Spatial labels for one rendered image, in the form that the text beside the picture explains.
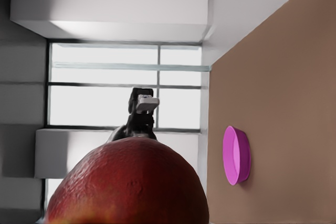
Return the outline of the dark framed window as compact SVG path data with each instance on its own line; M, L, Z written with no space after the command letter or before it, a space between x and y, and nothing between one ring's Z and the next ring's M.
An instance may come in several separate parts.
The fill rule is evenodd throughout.
M48 49L47 124L103 129L125 124L133 88L160 99L154 110L158 131L201 128L199 45L103 44L54 41Z

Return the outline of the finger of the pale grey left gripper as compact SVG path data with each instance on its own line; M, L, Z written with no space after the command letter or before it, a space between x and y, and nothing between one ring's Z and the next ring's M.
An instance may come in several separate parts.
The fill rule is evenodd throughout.
M129 98L128 111L129 114L152 113L159 104L160 100L154 97L153 89L133 87Z

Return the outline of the pink round bowl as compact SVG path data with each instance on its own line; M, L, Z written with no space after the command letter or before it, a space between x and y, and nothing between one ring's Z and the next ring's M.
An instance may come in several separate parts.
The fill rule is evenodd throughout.
M231 185L247 180L251 169L251 153L247 135L228 126L223 137L223 165L226 178Z

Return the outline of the red apple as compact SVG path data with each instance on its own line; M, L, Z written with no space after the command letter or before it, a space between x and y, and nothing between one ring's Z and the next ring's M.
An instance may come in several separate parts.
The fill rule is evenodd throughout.
M88 153L63 179L45 224L209 224L194 168L152 139L130 137Z

